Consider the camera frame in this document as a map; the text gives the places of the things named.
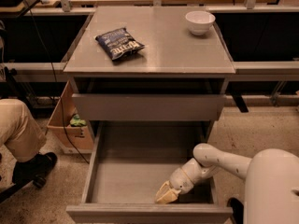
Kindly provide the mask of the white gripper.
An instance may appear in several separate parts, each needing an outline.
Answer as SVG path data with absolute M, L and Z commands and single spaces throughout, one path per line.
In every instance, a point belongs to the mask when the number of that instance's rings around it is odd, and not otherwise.
M 194 174 L 190 169 L 177 168 L 165 181 L 155 195 L 155 202 L 159 204 L 172 203 L 178 199 L 179 194 L 186 194 L 194 187 Z

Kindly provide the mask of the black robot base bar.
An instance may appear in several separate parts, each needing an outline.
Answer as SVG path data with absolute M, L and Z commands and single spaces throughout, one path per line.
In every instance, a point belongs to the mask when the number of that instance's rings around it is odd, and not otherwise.
M 227 202 L 227 206 L 233 209 L 231 220 L 233 224 L 244 224 L 244 205 L 237 198 L 230 198 Z

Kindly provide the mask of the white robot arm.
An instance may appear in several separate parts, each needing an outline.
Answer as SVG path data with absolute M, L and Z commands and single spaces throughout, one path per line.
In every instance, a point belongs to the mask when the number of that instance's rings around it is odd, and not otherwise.
M 244 224 L 299 224 L 299 157 L 276 148 L 248 158 L 201 143 L 162 184 L 155 202 L 176 201 L 220 168 L 245 181 Z

